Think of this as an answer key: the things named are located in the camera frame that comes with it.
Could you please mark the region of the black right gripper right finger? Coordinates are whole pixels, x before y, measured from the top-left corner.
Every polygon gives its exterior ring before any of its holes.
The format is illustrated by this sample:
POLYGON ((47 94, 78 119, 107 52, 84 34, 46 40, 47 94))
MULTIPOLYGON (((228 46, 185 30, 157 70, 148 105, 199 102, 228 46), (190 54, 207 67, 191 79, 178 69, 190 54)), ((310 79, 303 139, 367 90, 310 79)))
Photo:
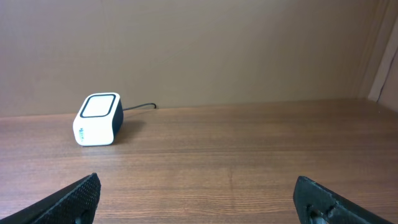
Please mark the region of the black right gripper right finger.
POLYGON ((293 201, 300 223, 392 224, 306 176, 297 178, 293 201))

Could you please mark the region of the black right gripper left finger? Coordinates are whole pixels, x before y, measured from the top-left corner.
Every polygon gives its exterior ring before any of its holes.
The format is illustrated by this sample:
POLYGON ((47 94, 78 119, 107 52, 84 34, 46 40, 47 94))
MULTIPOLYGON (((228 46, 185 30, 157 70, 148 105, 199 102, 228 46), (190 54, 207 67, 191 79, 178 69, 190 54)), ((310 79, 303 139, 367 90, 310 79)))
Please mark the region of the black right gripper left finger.
POLYGON ((99 177, 92 173, 1 219, 1 224, 92 224, 100 192, 99 177))

